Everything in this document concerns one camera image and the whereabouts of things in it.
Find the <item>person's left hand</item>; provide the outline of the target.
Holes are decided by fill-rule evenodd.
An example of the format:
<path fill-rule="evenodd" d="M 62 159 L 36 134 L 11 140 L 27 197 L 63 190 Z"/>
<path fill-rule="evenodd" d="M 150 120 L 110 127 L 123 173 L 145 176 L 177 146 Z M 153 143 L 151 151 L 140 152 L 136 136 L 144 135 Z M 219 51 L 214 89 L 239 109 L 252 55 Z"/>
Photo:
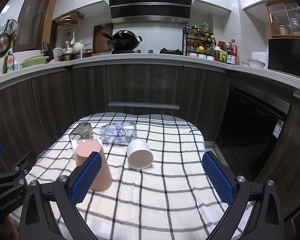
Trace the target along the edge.
<path fill-rule="evenodd" d="M 6 216 L 4 218 L 2 227 L 4 229 L 3 239 L 19 239 L 19 232 L 17 231 L 17 228 L 15 227 L 14 222 L 10 216 Z"/>

